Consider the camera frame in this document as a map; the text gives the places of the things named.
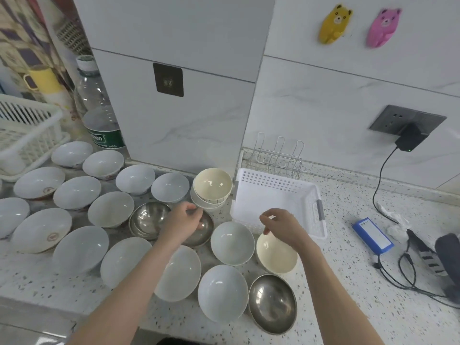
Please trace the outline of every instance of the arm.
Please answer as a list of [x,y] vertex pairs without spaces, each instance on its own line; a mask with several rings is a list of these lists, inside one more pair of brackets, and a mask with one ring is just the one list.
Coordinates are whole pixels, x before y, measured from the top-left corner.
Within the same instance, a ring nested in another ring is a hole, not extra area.
[[284,209],[272,208],[260,221],[265,235],[273,232],[299,254],[324,345],[384,345],[296,218]]
[[68,345],[129,345],[172,254],[197,228],[202,209],[182,202],[167,217],[164,230],[129,275],[91,313]]

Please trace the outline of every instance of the bottle label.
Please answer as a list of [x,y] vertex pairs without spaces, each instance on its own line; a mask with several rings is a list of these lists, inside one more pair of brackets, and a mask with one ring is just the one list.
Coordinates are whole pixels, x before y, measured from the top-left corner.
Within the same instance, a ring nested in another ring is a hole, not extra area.
[[119,149],[125,146],[123,137],[120,130],[101,132],[94,131],[89,128],[88,132],[91,134],[92,140],[95,145],[105,149]]

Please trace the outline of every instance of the person's left hand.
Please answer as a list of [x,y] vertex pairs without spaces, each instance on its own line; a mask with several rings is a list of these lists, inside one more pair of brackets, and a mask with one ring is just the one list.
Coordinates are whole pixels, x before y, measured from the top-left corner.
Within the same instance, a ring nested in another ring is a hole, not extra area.
[[[187,214],[187,211],[190,212],[191,210],[195,211],[192,214]],[[198,228],[202,215],[203,209],[197,208],[193,203],[179,203],[168,214],[158,240],[179,247]]]

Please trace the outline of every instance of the small basket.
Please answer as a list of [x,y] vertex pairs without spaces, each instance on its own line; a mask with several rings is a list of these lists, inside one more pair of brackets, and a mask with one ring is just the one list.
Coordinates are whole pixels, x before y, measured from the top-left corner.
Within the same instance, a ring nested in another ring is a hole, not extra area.
[[294,214],[307,233],[316,239],[328,236],[318,186],[248,168],[240,168],[236,176],[235,199],[230,215],[256,234],[264,226],[259,216],[270,208],[287,209]]
[[53,104],[0,94],[0,179],[18,180],[70,140],[61,131],[62,116]]

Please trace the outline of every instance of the black power adapter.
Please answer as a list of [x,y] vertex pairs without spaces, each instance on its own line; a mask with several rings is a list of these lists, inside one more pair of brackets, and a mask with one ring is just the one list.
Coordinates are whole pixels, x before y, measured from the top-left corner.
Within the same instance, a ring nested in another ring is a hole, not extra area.
[[430,134],[426,133],[417,123],[409,123],[401,131],[399,138],[395,141],[395,144],[401,151],[410,152],[429,135]]

